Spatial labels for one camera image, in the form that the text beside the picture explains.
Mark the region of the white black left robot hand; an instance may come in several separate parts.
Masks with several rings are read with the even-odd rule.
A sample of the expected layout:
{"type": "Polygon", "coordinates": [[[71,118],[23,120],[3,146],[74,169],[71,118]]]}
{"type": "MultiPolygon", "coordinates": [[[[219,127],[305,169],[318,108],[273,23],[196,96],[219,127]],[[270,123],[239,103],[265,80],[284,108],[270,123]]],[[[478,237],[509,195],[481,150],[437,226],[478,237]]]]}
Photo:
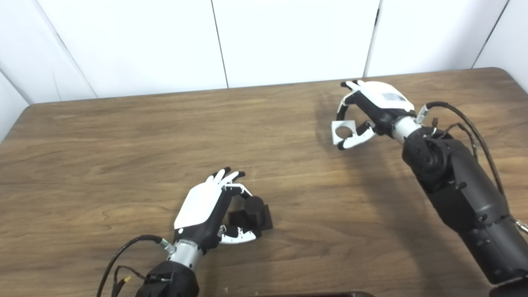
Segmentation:
{"type": "Polygon", "coordinates": [[[222,223],[233,197],[253,196],[236,182],[243,176],[245,172],[225,167],[191,188],[174,221],[174,243],[190,241],[206,254],[219,244],[242,244],[262,237],[259,230],[222,223]]]}

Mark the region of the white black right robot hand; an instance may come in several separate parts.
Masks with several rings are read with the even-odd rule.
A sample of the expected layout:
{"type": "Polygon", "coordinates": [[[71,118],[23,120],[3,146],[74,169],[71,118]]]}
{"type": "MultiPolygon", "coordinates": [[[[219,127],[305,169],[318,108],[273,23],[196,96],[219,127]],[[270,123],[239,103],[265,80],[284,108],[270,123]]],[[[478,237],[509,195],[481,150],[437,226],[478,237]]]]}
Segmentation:
{"type": "Polygon", "coordinates": [[[403,144],[421,128],[414,105],[392,85],[353,80],[341,82],[341,87],[347,88],[349,93],[338,105],[336,120],[331,124],[332,143],[339,150],[358,146],[375,135],[385,135],[403,144]],[[346,112],[352,106],[368,117],[360,126],[354,120],[345,120],[346,112]]]}

